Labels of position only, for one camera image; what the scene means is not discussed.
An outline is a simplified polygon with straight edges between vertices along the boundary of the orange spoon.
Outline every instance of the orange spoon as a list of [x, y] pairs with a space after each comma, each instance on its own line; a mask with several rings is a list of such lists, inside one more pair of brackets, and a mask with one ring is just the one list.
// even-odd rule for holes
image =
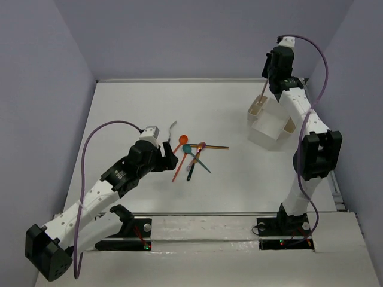
[[180, 148], [181, 145], [185, 145], [185, 144], [187, 144], [187, 141], [188, 141], [188, 140], [189, 140], [189, 139], [187, 138], [187, 135], [182, 135], [182, 136], [180, 136], [180, 138], [178, 139], [179, 144], [178, 144], [178, 146], [175, 148], [175, 150], [173, 150], [173, 153], [175, 154], [175, 152]]
[[175, 180], [175, 178], [177, 177], [177, 174], [178, 174], [178, 172], [180, 171], [181, 166], [182, 166], [182, 164], [184, 163], [184, 160], [185, 160], [186, 156], [187, 156], [187, 153], [185, 152], [185, 153], [184, 153], [184, 157], [182, 158], [181, 163], [180, 163], [180, 165], [178, 166], [177, 171], [174, 173], [172, 182], [173, 182], [173, 181]]

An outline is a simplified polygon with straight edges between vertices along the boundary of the orange handle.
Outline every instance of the orange handle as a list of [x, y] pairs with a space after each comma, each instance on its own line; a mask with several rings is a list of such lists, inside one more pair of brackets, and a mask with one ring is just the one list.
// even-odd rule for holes
[[173, 182], [173, 181], [175, 180], [175, 178], [177, 177], [177, 174], [178, 174], [178, 172], [180, 171], [181, 166], [182, 166], [182, 164], [184, 163], [184, 160], [185, 160], [186, 156], [187, 156], [187, 154], [184, 154], [184, 157], [183, 157], [183, 159], [181, 160], [181, 163], [180, 163], [180, 165], [178, 166], [177, 171], [174, 173], [172, 182]]

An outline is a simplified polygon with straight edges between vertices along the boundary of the purple wall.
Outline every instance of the purple wall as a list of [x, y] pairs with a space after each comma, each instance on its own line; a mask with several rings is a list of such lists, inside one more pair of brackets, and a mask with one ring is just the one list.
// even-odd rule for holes
[[1, 1], [0, 286], [34, 286], [25, 232], [63, 207], [94, 87], [52, 0]]
[[[55, 0], [96, 78], [259, 77], [282, 33], [326, 47], [352, 0]], [[295, 75], [318, 55], [306, 43]]]
[[[347, 207], [357, 212], [383, 283], [383, 1], [355, 0], [325, 54], [329, 84], [318, 112], [344, 141], [336, 168]], [[312, 97], [323, 83], [319, 63]]]

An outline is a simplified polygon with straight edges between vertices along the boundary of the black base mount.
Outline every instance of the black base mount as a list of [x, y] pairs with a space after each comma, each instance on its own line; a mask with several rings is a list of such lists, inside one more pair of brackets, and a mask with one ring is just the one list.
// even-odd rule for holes
[[276, 217], [257, 218], [258, 235], [264, 237], [293, 237], [301, 236], [302, 233], [308, 234], [307, 214], [301, 216], [288, 216], [281, 204]]

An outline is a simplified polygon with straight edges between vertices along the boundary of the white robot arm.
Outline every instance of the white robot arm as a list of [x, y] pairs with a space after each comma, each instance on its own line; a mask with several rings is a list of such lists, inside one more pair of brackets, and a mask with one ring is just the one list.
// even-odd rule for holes
[[[300, 171], [302, 188], [311, 198], [316, 187], [330, 171], [334, 170], [342, 143], [342, 135], [333, 132], [311, 110], [303, 84], [300, 79], [291, 75], [294, 60], [295, 38], [278, 38], [278, 46], [267, 54], [262, 76], [268, 79], [270, 91], [281, 106], [290, 115], [297, 127], [302, 127], [305, 117], [303, 138], [300, 149]], [[297, 172], [297, 152], [293, 165]], [[258, 218], [259, 235], [291, 236], [307, 220], [309, 199], [299, 187], [298, 176], [295, 176], [287, 198], [281, 204], [276, 218]]]
[[[131, 224], [133, 215], [123, 206], [113, 206], [105, 216], [95, 221], [96, 215], [122, 198], [138, 185], [149, 172], [174, 170], [178, 159], [169, 142], [163, 143], [162, 157], [156, 126], [141, 130], [139, 140], [129, 154], [110, 167], [78, 202], [54, 220], [39, 227], [36, 224], [26, 232], [25, 255], [48, 281], [56, 280], [72, 263], [74, 236], [84, 227], [77, 251], [81, 253], [98, 241], [118, 233], [123, 224]], [[79, 205], [82, 207], [80, 224], [76, 230]]]

